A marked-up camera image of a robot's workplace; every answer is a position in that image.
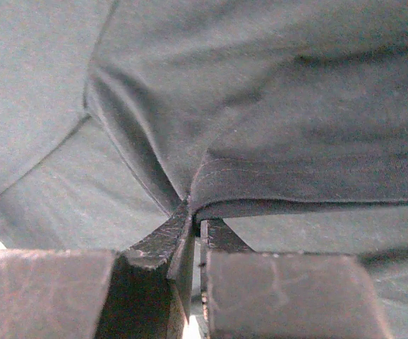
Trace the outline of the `black t shirt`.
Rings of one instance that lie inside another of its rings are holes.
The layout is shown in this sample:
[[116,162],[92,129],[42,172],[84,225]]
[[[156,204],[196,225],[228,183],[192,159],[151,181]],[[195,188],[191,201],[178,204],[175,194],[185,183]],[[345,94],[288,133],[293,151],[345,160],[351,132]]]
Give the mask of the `black t shirt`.
[[345,254],[408,338],[408,1],[0,1],[3,249],[125,251],[183,202]]

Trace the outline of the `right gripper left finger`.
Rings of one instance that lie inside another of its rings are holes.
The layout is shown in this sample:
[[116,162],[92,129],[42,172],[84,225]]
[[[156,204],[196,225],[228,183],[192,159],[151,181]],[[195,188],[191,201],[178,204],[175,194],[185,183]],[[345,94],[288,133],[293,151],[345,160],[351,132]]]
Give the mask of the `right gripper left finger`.
[[193,256],[187,202],[125,251],[0,249],[0,338],[181,338]]

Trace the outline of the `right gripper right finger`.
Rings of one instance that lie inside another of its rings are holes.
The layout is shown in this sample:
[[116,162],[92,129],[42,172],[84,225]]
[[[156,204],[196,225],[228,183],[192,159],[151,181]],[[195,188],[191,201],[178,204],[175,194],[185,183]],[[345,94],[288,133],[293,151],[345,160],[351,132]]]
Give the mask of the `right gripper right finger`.
[[373,282],[345,254],[252,250],[224,221],[200,226],[210,338],[389,338]]

